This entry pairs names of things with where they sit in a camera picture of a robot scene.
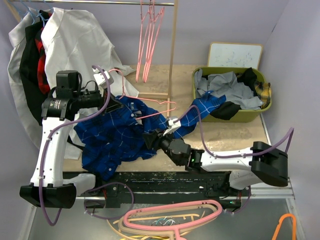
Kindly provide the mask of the blue plaid shirt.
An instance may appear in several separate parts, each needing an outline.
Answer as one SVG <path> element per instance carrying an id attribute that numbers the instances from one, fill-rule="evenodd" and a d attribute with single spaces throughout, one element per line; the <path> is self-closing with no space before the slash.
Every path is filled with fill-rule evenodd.
<path id="1" fill-rule="evenodd" d="M 166 118 L 141 100 L 127 96 L 116 99 L 124 106 L 74 127 L 84 144 L 82 168 L 105 181 L 122 162 L 155 156 L 157 151 L 147 148 L 143 134 L 167 128 Z"/>

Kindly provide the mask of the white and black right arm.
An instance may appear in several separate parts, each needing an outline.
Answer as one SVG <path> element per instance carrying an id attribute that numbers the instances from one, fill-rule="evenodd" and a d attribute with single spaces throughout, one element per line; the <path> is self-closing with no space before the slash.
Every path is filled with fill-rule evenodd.
<path id="1" fill-rule="evenodd" d="M 273 187 L 288 186 L 288 154 L 275 146 L 255 141 L 252 147 L 236 151 L 207 151 L 192 148 L 182 138 L 155 130 L 144 133 L 148 149 L 162 150 L 177 166 L 195 172 L 227 172 L 222 190 L 235 195 L 251 185 L 264 183 Z"/>

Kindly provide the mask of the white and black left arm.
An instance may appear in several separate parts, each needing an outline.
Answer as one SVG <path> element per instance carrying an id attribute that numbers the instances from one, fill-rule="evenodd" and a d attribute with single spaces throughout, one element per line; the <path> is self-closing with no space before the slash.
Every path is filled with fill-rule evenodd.
<path id="1" fill-rule="evenodd" d="M 76 197 L 88 192 L 98 196 L 103 184 L 92 173 L 80 173 L 64 179 L 63 165 L 69 134 L 80 122 L 79 110 L 98 108 L 99 114 L 123 106 L 111 94 L 114 82 L 109 71 L 92 69 L 94 90 L 82 86 L 82 75 L 76 70 L 56 74 L 56 86 L 42 104 L 42 139 L 39 156 L 30 183 L 20 187 L 19 195 L 36 207 L 70 209 Z"/>

